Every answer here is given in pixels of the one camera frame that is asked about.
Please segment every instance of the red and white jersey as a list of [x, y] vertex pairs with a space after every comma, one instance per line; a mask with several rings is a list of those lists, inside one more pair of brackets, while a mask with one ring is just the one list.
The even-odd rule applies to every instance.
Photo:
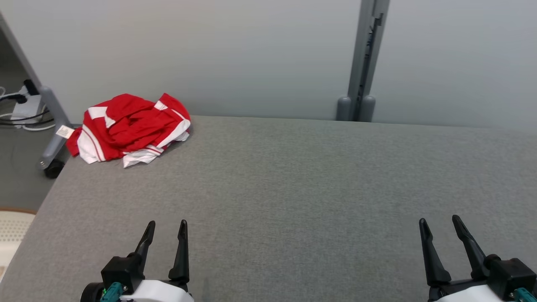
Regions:
[[170, 95], [153, 103], [124, 94], [89, 108], [66, 145], [87, 163], [123, 158], [126, 168], [150, 163], [173, 141], [185, 141], [189, 127], [188, 111]]

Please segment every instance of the wood trim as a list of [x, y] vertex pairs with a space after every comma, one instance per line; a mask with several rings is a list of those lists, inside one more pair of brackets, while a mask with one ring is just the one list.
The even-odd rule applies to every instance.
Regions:
[[0, 211], [19, 212], [19, 213], [34, 214], [34, 215], [37, 214], [37, 211], [28, 210], [27, 208], [16, 208], [16, 207], [0, 207]]

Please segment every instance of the black cable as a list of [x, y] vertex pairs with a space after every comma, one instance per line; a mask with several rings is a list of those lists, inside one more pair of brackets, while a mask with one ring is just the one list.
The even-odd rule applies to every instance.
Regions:
[[28, 99], [24, 96], [24, 95], [1, 95], [0, 96], [0, 101], [2, 100], [5, 100], [5, 99], [14, 99], [17, 101], [17, 103], [26, 103], [26, 101], [28, 101]]
[[4, 125], [4, 126], [37, 126], [37, 125], [42, 125], [42, 124], [49, 123], [49, 122], [51, 122], [53, 120], [54, 119], [49, 119], [49, 120], [39, 121], [37, 123], [31, 123], [31, 124], [13, 124], [13, 123], [2, 123], [2, 122], [0, 122], [0, 125]]
[[1, 121], [10, 122], [10, 121], [29, 120], [29, 119], [33, 119], [33, 118], [36, 118], [36, 117], [40, 117], [40, 116], [44, 115], [45, 113], [48, 113], [48, 110], [45, 110], [42, 113], [36, 114], [36, 115], [34, 115], [32, 117], [28, 117], [28, 118], [23, 118], [23, 119], [0, 119], [0, 122]]

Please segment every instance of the caster wheel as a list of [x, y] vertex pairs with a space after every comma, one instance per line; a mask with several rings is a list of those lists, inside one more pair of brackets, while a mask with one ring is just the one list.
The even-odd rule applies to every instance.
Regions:
[[45, 169], [45, 176], [47, 178], [56, 179], [63, 169], [65, 164], [62, 161], [53, 159], [50, 165]]

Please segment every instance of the white stripe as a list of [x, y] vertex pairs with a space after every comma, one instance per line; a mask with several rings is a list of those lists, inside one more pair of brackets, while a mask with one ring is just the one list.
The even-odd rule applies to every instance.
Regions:
[[115, 120], [113, 120], [106, 114], [106, 109], [108, 109], [108, 107], [89, 107], [88, 113], [90, 114], [91, 119], [104, 117], [106, 128], [110, 128], [112, 125], [115, 124]]
[[153, 148], [153, 149], [159, 151], [160, 153], [164, 152], [164, 149], [158, 148], [157, 146], [153, 146], [153, 145], [147, 145], [147, 148]]
[[80, 132], [80, 136], [78, 137], [76, 143], [78, 144], [78, 153], [80, 158], [82, 158], [85, 162], [94, 163], [99, 160], [97, 158], [97, 150], [95, 150], [95, 146], [91, 142], [91, 138], [84, 131]]
[[175, 140], [176, 141], [186, 141], [186, 139], [190, 136], [188, 132], [183, 132], [180, 136], [178, 136]]
[[175, 112], [175, 114], [177, 114], [178, 116], [180, 116], [182, 119], [185, 119], [185, 117], [182, 116], [181, 113], [179, 113], [179, 112], [177, 112], [177, 111], [175, 111], [175, 110], [173, 110], [173, 109], [172, 109], [171, 111]]
[[157, 152], [157, 151], [155, 151], [155, 150], [151, 150], [151, 149], [148, 149], [148, 148], [140, 149], [140, 150], [138, 150], [138, 151], [134, 151], [134, 152], [151, 153], [151, 154], [153, 154], [153, 155], [155, 155], [155, 156], [160, 156], [160, 155], [162, 154], [162, 152], [159, 153], [159, 152]]
[[97, 149], [97, 154], [99, 154], [99, 158], [101, 158], [102, 161], [106, 161], [106, 157], [104, 156], [104, 152], [100, 146], [99, 140], [95, 137], [93, 132], [91, 132], [91, 130], [86, 125], [82, 125], [82, 129], [84, 129], [88, 133], [93, 143], [95, 143], [95, 148]]
[[171, 141], [178, 138], [183, 132], [185, 132], [188, 127], [190, 127], [190, 121], [187, 119], [184, 119], [175, 129], [168, 135], [163, 141], [161, 141], [157, 147], [162, 148], [166, 146], [167, 144], [171, 143]]
[[157, 155], [147, 149], [130, 152], [123, 157], [123, 168], [130, 167], [139, 162], [150, 163]]
[[158, 100], [156, 103], [155, 103], [155, 109], [159, 109], [159, 110], [164, 110], [164, 109], [168, 109], [168, 106], [164, 105], [164, 103], [162, 103], [160, 100]]

